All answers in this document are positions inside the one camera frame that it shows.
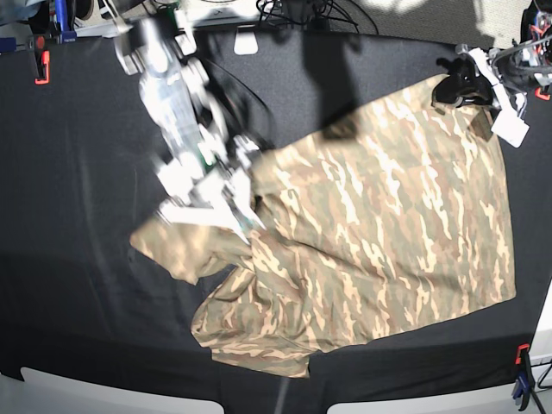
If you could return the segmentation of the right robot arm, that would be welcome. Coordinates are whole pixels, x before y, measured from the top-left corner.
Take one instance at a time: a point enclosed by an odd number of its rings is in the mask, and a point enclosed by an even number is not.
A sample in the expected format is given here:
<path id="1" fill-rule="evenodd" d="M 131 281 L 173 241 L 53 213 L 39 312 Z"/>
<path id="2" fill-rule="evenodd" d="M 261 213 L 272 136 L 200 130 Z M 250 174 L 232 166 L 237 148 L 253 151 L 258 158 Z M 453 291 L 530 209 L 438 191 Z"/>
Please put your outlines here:
<path id="1" fill-rule="evenodd" d="M 191 28 L 173 9 L 115 19 L 116 56 L 139 78 L 139 96 L 168 154 L 156 163 L 166 194 L 181 206 L 250 207 L 250 168 L 262 149 L 244 107 L 212 79 Z"/>

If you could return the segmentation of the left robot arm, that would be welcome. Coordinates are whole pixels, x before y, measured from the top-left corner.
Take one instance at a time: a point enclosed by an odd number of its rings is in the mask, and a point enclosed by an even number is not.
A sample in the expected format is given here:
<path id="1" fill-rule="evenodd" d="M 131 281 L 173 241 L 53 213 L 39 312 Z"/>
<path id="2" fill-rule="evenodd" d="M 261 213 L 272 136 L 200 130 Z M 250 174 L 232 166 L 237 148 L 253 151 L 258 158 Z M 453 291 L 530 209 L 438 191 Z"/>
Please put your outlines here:
<path id="1" fill-rule="evenodd" d="M 551 99 L 551 2 L 533 1 L 524 10 L 520 41 L 507 49 L 460 44 L 448 76 L 433 90 L 434 104 L 479 105 L 524 116 L 530 92 Z"/>

